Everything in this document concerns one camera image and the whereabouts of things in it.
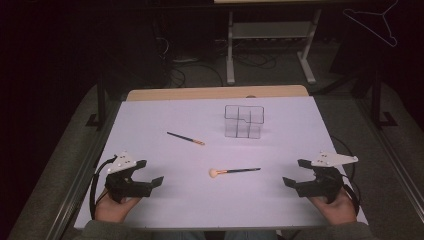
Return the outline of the white clothes hanger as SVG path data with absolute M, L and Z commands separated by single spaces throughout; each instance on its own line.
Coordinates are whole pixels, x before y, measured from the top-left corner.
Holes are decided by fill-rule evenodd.
M 386 19 L 386 15 L 398 4 L 398 1 L 399 0 L 395 0 L 382 12 L 367 12 L 353 9 L 344 9 L 343 14 L 385 42 L 390 47 L 396 47 L 398 41 L 391 31 L 391 27 Z

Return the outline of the black metal stand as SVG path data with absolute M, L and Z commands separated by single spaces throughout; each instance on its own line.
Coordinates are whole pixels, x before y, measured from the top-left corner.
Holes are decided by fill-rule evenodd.
M 397 122 L 389 112 L 381 111 L 381 92 L 382 92 L 382 80 L 381 75 L 378 71 L 375 72 L 375 76 L 372 82 L 372 93 L 371 93 L 371 119 L 372 122 L 378 129 L 382 129 L 387 126 L 396 126 Z
M 91 114 L 86 125 L 88 127 L 95 127 L 97 131 L 100 131 L 106 121 L 106 91 L 104 87 L 103 76 L 100 75 L 97 78 L 97 113 Z

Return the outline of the thin dark-handled makeup brush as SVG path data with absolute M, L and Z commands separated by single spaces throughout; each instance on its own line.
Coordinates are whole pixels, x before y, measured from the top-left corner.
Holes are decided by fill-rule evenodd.
M 189 141 L 189 142 L 193 142 L 193 143 L 196 143 L 196 144 L 199 144 L 199 145 L 202 145 L 202 146 L 205 145 L 204 142 L 202 142 L 200 140 L 197 140 L 197 139 L 193 139 L 193 138 L 190 138 L 190 137 L 182 136 L 182 135 L 179 135 L 179 134 L 176 134 L 176 133 L 172 133 L 172 132 L 166 132 L 166 133 L 168 135 L 171 135 L 171 136 L 174 136 L 174 137 L 177 137 L 177 138 L 180 138 L 180 139 Z

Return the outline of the aluminium rail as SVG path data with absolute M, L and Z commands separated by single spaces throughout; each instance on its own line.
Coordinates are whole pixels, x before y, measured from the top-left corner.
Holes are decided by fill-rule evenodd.
M 119 101 L 107 101 L 100 111 L 96 103 L 97 113 L 89 110 L 88 106 L 78 108 L 78 117 L 71 121 L 55 158 L 58 167 L 52 171 L 55 180 L 51 183 L 63 190 L 64 196 L 59 201 L 45 240 L 61 240 L 67 229 L 72 228 L 120 105 Z
M 412 180 L 411 176 L 401 162 L 400 155 L 396 153 L 392 144 L 383 133 L 383 127 L 375 123 L 371 118 L 370 109 L 366 106 L 366 103 L 363 100 L 356 100 L 355 103 L 361 112 L 361 115 L 365 118 L 365 121 L 367 122 L 371 132 L 376 137 L 377 141 L 383 148 L 383 151 L 387 155 L 388 161 L 394 168 L 395 175 L 400 181 L 402 189 L 406 193 L 417 215 L 424 223 L 424 196 L 420 193 L 415 182 Z

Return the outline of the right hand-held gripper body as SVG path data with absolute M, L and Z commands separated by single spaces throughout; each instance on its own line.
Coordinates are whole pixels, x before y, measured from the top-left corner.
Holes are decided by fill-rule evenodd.
M 315 179 L 307 182 L 297 182 L 295 189 L 299 197 L 325 197 L 329 203 L 336 199 L 340 189 L 344 186 L 343 176 L 338 166 L 357 163 L 356 156 L 347 156 L 337 153 L 320 152 L 315 160 Z

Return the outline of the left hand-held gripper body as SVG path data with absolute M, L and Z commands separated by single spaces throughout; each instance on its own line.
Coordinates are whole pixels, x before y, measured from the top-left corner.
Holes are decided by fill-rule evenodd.
M 136 162 L 126 151 L 116 155 L 112 165 L 107 169 L 105 188 L 111 198 L 120 203 L 122 199 L 149 197 L 149 182 L 136 182 L 132 179 L 129 168 Z

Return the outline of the person's right hand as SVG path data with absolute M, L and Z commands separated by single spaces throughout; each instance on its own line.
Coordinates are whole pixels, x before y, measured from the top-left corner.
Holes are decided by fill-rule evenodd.
M 310 197 L 309 201 L 330 225 L 348 224 L 357 221 L 354 204 L 344 189 L 339 191 L 332 203 L 326 203 L 322 197 Z

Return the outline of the clear acrylic organizer box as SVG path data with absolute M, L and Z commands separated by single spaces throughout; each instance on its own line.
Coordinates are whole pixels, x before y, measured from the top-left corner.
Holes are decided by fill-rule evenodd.
M 262 106 L 226 105 L 225 136 L 260 139 L 265 122 L 264 113 Z

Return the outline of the fluffy peach makeup brush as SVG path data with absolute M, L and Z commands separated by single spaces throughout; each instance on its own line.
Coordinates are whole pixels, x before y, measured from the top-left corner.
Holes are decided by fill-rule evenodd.
M 222 175 L 222 174 L 252 172 L 252 171 L 259 171 L 259 168 L 229 169 L 229 170 L 210 169 L 208 171 L 208 174 L 211 178 L 216 178 L 218 175 Z

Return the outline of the person's left hand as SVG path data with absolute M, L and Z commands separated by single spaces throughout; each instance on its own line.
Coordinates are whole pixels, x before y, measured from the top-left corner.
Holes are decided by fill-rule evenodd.
M 124 198 L 117 203 L 105 189 L 97 199 L 94 219 L 102 222 L 123 223 L 129 212 L 139 202 L 140 198 Z

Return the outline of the grey metal desk frame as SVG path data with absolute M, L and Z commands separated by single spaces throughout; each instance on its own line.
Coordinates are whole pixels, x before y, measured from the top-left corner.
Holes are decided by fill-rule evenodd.
M 308 63 L 308 54 L 318 27 L 322 10 L 316 8 L 308 21 L 260 21 L 240 22 L 234 20 L 234 11 L 228 13 L 226 77 L 229 85 L 235 84 L 233 41 L 248 39 L 303 39 L 304 47 L 297 52 L 297 58 L 308 84 L 316 79 Z

